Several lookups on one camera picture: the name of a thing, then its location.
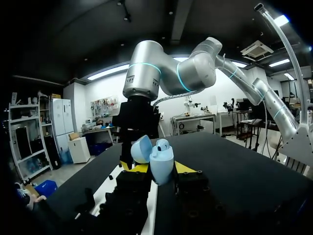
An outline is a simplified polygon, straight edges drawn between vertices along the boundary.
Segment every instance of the white refrigerator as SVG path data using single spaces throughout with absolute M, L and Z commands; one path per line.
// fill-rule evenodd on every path
M 70 99 L 52 99 L 51 102 L 51 117 L 61 163 L 72 164 L 73 160 L 67 144 L 68 135 L 74 131 Z

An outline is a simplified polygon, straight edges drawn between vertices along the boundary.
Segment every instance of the blue bin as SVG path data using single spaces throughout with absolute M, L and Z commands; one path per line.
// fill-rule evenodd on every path
M 55 190 L 57 190 L 57 184 L 52 180 L 46 180 L 40 185 L 35 187 L 35 190 L 43 196 L 50 196 Z

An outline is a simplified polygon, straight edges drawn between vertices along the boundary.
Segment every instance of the work table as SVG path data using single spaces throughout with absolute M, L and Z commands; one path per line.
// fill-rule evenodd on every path
M 305 176 L 216 135 L 197 132 L 167 140 L 176 161 L 204 172 L 227 214 L 264 212 L 313 188 Z M 75 206 L 85 202 L 84 189 L 96 192 L 119 164 L 120 154 L 121 144 L 107 149 L 61 185 L 48 204 L 62 219 L 74 218 Z M 156 235 L 175 233 L 175 199 L 173 184 L 158 187 Z

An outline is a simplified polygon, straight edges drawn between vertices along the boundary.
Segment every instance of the light blue egg-shaped object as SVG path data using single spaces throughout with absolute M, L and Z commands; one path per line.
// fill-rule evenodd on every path
M 131 155 L 133 159 L 141 164 L 149 162 L 151 151 L 152 144 L 147 135 L 138 139 L 131 147 Z
M 163 151 L 170 147 L 170 143 L 166 139 L 160 139 L 156 141 L 156 147 L 159 151 Z
M 166 184 L 170 181 L 174 167 L 174 153 L 171 146 L 163 151 L 158 151 L 157 146 L 153 147 L 150 154 L 150 168 L 158 185 Z

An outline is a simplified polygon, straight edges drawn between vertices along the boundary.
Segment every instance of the fluorescent light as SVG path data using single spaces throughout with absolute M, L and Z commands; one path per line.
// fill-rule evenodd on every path
M 284 73 L 284 75 L 289 78 L 290 81 L 293 81 L 294 78 L 289 73 Z
M 186 59 L 188 59 L 188 57 L 174 57 L 174 60 L 177 60 L 179 62 L 183 62 Z
M 280 17 L 277 17 L 274 20 L 275 24 L 277 24 L 278 27 L 283 26 L 284 24 L 287 24 L 289 22 L 289 20 L 287 19 L 287 17 L 285 15 L 282 15 Z
M 245 64 L 242 64 L 242 63 L 238 63 L 238 62 L 234 62 L 234 61 L 232 61 L 237 67 L 240 67 L 240 68 L 244 68 L 244 67 L 246 67 L 247 65 L 245 65 Z
M 281 61 L 278 61 L 278 62 L 276 62 L 276 63 L 270 64 L 269 66 L 270 66 L 270 67 L 275 67 L 275 66 L 277 66 L 277 65 L 282 65 L 282 64 L 285 64 L 285 63 L 288 63 L 288 62 L 290 62 L 289 59 L 281 60 Z
M 100 73 L 97 73 L 91 77 L 88 78 L 88 80 L 95 80 L 99 77 L 103 77 L 103 76 L 106 76 L 106 75 L 109 75 L 111 73 L 114 73 L 114 72 L 118 72 L 118 71 L 121 71 L 121 70 L 126 70 L 128 69 L 129 67 L 129 64 L 126 64 L 126 65 L 122 65 L 122 66 L 119 66 L 119 67 L 115 67 L 113 69 L 110 69 L 110 70 L 105 70 L 103 72 L 100 72 Z

